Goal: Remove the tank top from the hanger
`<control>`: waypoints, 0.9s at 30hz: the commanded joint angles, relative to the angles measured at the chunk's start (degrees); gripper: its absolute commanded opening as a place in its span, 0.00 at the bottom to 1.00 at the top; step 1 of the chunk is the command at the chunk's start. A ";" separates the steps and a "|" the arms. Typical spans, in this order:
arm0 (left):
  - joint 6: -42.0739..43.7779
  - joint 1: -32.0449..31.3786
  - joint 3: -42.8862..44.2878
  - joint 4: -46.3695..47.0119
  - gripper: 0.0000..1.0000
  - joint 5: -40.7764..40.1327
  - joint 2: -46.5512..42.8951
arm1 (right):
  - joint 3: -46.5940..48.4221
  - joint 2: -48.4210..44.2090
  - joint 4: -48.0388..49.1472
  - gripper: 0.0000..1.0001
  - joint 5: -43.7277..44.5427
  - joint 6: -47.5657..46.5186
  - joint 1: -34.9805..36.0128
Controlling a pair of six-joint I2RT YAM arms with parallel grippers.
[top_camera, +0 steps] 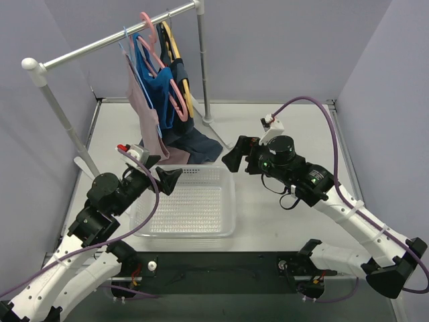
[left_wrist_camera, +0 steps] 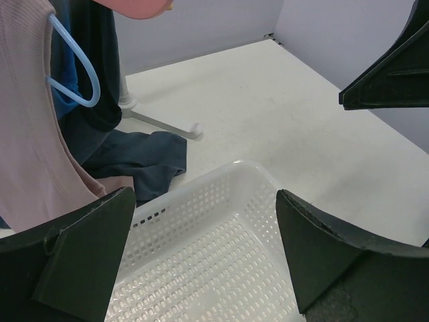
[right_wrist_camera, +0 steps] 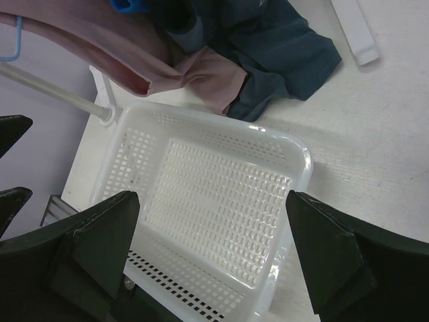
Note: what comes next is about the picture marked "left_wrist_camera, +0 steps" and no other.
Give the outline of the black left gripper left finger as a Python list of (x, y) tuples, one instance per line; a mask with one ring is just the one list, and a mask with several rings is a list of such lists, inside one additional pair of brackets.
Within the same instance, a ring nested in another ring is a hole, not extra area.
[(2, 321), (104, 321), (135, 193), (122, 187), (1, 239)]

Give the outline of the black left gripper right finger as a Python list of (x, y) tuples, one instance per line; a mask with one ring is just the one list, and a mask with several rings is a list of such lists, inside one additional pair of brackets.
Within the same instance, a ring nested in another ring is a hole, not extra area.
[(427, 321), (428, 247), (381, 237), (287, 190), (276, 215), (307, 321)]

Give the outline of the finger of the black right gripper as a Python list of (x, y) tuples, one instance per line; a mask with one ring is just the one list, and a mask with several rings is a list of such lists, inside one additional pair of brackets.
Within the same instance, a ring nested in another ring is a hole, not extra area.
[(339, 93), (345, 110), (428, 107), (428, 1), (415, 1), (391, 48)]

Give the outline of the dark navy tank top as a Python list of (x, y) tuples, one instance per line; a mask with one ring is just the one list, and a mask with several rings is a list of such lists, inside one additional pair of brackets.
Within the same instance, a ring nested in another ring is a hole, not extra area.
[(174, 133), (124, 133), (118, 105), (120, 64), (113, 11), (95, 1), (52, 1), (56, 16), (92, 63), (101, 86), (98, 103), (79, 105), (57, 89), (52, 98), (74, 159), (105, 186), (133, 185), (141, 206), (168, 192), (187, 170), (187, 141)]

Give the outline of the royal blue tank top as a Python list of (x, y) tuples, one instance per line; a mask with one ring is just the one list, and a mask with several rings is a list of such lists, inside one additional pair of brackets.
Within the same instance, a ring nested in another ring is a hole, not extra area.
[[(50, 1), (56, 11), (56, 17), (64, 28), (70, 31), (70, 7), (68, 1)], [(57, 31), (52, 32), (51, 44), (51, 77), (65, 86), (68, 90), (81, 97), (78, 91), (78, 76), (75, 66), (75, 55), (70, 46), (62, 39)], [(55, 88), (52, 88), (52, 98), (56, 116), (61, 119), (70, 113), (78, 103)]]

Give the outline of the pink plastic hanger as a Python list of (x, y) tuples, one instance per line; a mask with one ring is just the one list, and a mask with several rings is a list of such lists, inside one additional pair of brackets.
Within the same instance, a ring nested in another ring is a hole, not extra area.
[(151, 19), (171, 10), (173, 0), (95, 0), (95, 2), (131, 19)]

